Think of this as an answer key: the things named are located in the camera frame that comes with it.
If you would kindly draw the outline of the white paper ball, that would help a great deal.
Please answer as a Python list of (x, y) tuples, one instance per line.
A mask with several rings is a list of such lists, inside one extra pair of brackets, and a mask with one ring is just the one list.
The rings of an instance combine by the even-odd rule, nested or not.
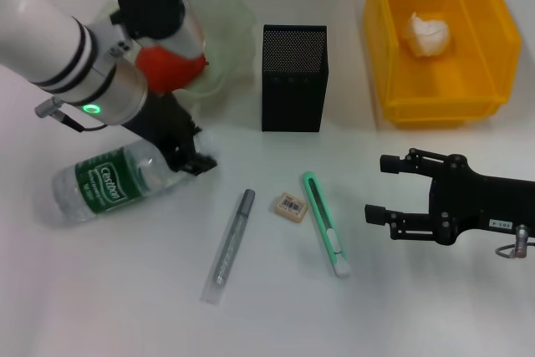
[(438, 57), (447, 50), (451, 32), (443, 20), (425, 20), (412, 13), (404, 27), (403, 39), (417, 58)]

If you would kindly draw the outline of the mint green utility knife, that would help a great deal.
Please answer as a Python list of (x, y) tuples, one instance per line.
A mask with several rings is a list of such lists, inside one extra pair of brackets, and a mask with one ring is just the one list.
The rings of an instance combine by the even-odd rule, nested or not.
[(307, 171), (303, 174), (302, 181), (334, 273), (338, 278), (348, 277), (350, 266), (347, 254), (330, 216), (317, 178), (311, 171)]

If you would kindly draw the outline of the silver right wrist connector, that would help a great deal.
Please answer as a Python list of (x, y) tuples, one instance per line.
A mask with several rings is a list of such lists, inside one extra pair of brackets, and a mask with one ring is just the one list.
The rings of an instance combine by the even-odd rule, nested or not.
[(516, 240), (514, 246), (515, 258), (525, 258), (527, 256), (529, 231), (526, 225), (519, 225), (516, 229)]

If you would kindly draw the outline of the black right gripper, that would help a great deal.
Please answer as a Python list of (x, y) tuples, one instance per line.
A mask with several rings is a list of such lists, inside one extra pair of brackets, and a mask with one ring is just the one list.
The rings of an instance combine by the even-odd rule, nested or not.
[(524, 227), (535, 239), (535, 181), (485, 176), (464, 156), (410, 148), (404, 157), (382, 155), (380, 171), (431, 177), (429, 213), (404, 213), (367, 204), (368, 224), (388, 226), (392, 240), (450, 246), (466, 231), (515, 235)]

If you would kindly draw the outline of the clear green-label water bottle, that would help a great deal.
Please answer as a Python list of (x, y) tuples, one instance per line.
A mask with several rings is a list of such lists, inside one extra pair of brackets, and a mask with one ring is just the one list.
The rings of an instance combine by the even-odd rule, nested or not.
[(174, 172), (146, 140), (78, 162), (52, 179), (53, 199), (71, 222), (87, 222), (193, 178)]

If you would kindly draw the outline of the grey pen in clear sleeve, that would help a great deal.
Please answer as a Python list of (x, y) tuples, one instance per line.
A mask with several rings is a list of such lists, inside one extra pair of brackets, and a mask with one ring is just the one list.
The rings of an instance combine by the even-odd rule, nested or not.
[(256, 193), (252, 189), (246, 189), (243, 192), (242, 199), (227, 230), (227, 235), (220, 246), (220, 252), (215, 259), (211, 274), (206, 280), (201, 296), (201, 300), (205, 303), (217, 305), (221, 300), (247, 227), (255, 196)]

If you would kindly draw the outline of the soft red-orange toy orange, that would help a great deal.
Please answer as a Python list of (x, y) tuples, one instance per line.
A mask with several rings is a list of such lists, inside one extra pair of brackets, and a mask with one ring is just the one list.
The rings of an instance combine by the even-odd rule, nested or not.
[(145, 76), (149, 89), (157, 94), (184, 89), (208, 64), (204, 54), (187, 59), (160, 46), (142, 48), (135, 58), (136, 68)]

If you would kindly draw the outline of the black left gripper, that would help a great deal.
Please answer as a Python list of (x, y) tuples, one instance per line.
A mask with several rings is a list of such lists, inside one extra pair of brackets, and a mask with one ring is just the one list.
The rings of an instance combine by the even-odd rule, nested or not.
[(195, 141), (201, 129), (171, 93), (149, 91), (137, 115), (122, 126), (155, 145), (174, 172), (199, 176), (218, 166), (212, 148)]

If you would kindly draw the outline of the yellow plastic bin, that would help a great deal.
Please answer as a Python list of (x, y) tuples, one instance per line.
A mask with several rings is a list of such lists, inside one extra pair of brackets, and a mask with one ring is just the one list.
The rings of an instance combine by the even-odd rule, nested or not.
[[(413, 54), (405, 34), (414, 16), (447, 24), (441, 55)], [(365, 0), (362, 19), (375, 98), (393, 124), (459, 125), (510, 99), (522, 40), (504, 0)]]

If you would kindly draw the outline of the black mesh pen holder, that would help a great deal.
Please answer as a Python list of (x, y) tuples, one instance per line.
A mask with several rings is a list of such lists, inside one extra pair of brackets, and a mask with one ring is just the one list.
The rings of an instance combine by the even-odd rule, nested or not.
[(263, 27), (262, 131), (320, 131), (328, 80), (325, 26)]

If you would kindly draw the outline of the beige eraser with barcode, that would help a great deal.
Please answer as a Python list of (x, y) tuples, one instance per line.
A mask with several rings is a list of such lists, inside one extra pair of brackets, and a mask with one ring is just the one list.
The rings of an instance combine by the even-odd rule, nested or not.
[(301, 222), (308, 210), (308, 204), (284, 192), (275, 204), (274, 211), (292, 222)]

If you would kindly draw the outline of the pale green wavy glass plate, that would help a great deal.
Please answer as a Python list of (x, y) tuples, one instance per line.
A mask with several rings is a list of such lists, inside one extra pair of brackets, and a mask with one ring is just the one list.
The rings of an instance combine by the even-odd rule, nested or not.
[(243, 0), (188, 0), (206, 42), (208, 65), (199, 78), (174, 92), (191, 110), (225, 100), (253, 82), (257, 19)]

